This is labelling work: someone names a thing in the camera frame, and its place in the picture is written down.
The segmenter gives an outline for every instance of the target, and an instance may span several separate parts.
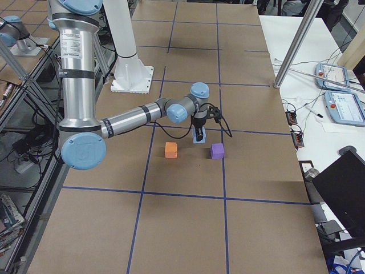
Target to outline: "foam block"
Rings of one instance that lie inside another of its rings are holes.
[[[212,144],[210,147],[210,155],[212,159],[223,159],[224,158],[224,147],[222,143]]]
[[[177,158],[177,143],[166,142],[165,158]]]

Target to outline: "white table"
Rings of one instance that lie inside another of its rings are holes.
[[[271,62],[279,64],[275,59],[283,61],[301,18],[260,16],[260,20],[271,55]],[[328,59],[336,49],[338,46],[327,27],[320,18],[316,18],[293,63],[322,61]],[[330,60],[329,64],[336,65],[336,60],[339,57],[340,55]],[[313,74],[316,64],[292,65],[292,68]],[[277,72],[279,67],[274,66],[274,68]],[[349,71],[348,74],[350,79],[355,78],[352,71]],[[280,88],[281,97],[297,108],[303,106],[304,103],[311,102],[320,91],[314,78],[291,71]],[[364,102],[365,94],[360,92],[357,94],[360,100]],[[322,114],[324,118],[318,118],[311,113],[307,119],[306,127],[305,119],[309,110],[302,108],[297,112],[298,124],[303,130],[305,127],[305,147],[298,150],[298,160],[311,160],[314,167],[321,172],[339,158],[338,150],[340,148],[349,145],[356,147],[358,154],[365,159],[365,128],[333,123],[326,110],[323,96],[318,99],[313,110]]]

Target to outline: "label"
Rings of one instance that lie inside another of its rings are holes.
[[[62,33],[60,35],[60,41],[62,58],[82,58],[80,34]]]

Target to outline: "metal pole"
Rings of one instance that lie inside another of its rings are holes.
[[[307,35],[315,16],[317,15],[319,9],[321,8],[322,3],[323,3],[323,0],[310,1],[306,14],[304,15],[304,17],[302,19],[301,25],[299,26],[297,33],[295,34],[295,37],[287,51],[283,64],[281,65],[278,75],[275,78],[275,82],[274,82],[275,88],[280,88],[282,82],[284,81],[284,78],[285,78],[291,64],[294,61],[294,58],[297,55],[298,50],[299,50],[301,44],[303,43],[304,38]]]
[[[102,50],[102,46],[100,43],[100,39],[97,33],[94,34],[94,52],[96,59],[100,64],[100,68],[102,70],[103,76],[106,77],[109,71],[107,58],[105,58],[104,52]]]

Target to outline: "black band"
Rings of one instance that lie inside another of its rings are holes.
[[[192,94],[188,94],[185,97],[188,97],[191,101],[193,101],[193,104],[195,106],[195,110],[198,112],[199,111],[199,102],[196,99],[196,97]]]
[[[93,131],[97,131],[100,130],[102,128],[101,125],[99,126],[94,126],[94,127],[59,127],[60,131],[64,131],[64,132],[93,132]]]
[[[151,113],[149,113],[148,107],[146,107],[146,106],[140,106],[140,108],[142,108],[142,110],[146,114],[146,120],[147,120],[147,123],[149,123],[151,121]]]
[[[132,57],[134,57],[134,56],[136,56],[136,55],[137,55],[137,52],[136,52],[136,53],[134,53],[134,54],[133,54],[133,55],[131,55],[131,56],[128,56],[128,57],[120,56],[120,55],[118,54],[118,56],[119,56],[119,57],[122,57],[122,58],[124,58],[124,59],[132,58]]]
[[[55,13],[52,15],[52,20],[56,19],[74,19],[74,20],[84,21],[99,27],[99,22],[97,20],[74,13]]]
[[[58,77],[94,79],[95,73],[93,71],[87,71],[87,70],[68,70],[62,68],[58,71]]]
[[[107,118],[102,119],[102,122],[105,124],[105,127],[107,128],[108,138],[112,138],[114,136],[114,130],[113,130],[111,122]]]

